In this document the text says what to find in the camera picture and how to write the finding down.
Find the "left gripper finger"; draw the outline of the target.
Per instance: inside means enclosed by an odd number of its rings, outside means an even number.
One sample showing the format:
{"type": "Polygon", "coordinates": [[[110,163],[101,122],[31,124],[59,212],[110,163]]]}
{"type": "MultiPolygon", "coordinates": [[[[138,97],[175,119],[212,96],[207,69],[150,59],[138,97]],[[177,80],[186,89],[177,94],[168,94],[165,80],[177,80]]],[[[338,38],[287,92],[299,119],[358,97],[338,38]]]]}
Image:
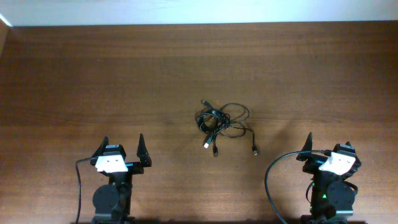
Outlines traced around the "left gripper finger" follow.
{"type": "Polygon", "coordinates": [[[142,133],[140,133],[140,136],[139,136],[139,144],[137,147],[136,155],[139,158],[140,163],[142,164],[143,167],[151,167],[152,166],[152,159],[150,158],[149,152],[146,148],[144,135],[142,133]]]}
{"type": "Polygon", "coordinates": [[[92,157],[102,156],[106,149],[106,146],[108,146],[108,145],[109,145],[109,137],[105,136],[102,143],[100,144],[99,148],[97,148],[97,150],[94,152],[92,157]]]}

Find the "black cable white plug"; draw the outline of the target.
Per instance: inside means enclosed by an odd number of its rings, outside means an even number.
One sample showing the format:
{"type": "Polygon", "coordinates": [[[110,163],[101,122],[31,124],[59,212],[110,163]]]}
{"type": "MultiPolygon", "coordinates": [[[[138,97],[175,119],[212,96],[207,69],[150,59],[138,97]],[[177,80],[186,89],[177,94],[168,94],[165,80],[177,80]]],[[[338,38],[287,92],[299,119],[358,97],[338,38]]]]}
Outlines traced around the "black cable white plug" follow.
{"type": "Polygon", "coordinates": [[[207,149],[211,143],[215,143],[217,136],[231,125],[231,118],[221,109],[210,108],[200,113],[196,122],[199,130],[206,134],[203,147],[207,149]]]}

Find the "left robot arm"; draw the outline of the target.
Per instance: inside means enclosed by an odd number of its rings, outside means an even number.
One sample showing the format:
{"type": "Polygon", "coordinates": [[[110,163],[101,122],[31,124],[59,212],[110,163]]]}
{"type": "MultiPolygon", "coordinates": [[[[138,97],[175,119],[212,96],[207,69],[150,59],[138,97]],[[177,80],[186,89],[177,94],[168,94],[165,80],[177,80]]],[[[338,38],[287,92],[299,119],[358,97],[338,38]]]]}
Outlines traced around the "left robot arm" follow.
{"type": "Polygon", "coordinates": [[[95,214],[92,223],[132,224],[135,218],[130,216],[132,177],[144,173],[152,165],[144,136],[139,136],[136,162],[126,162],[126,152],[121,144],[110,144],[104,137],[94,152],[90,164],[97,172],[108,178],[108,183],[98,187],[93,194],[95,214]]]}

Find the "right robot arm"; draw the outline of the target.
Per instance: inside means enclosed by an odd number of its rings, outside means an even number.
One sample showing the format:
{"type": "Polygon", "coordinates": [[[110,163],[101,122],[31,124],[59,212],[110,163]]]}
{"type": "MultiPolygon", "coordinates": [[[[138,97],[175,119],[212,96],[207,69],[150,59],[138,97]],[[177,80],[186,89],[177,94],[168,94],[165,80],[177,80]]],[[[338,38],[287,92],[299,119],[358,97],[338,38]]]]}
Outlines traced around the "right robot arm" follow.
{"type": "Polygon", "coordinates": [[[311,192],[310,214],[302,215],[300,223],[325,224],[347,223],[353,215],[353,204],[358,187],[347,181],[361,167],[355,148],[350,142],[336,144],[332,150],[318,155],[309,133],[305,144],[296,157],[304,163],[302,171],[312,175],[307,188],[311,192]]]}

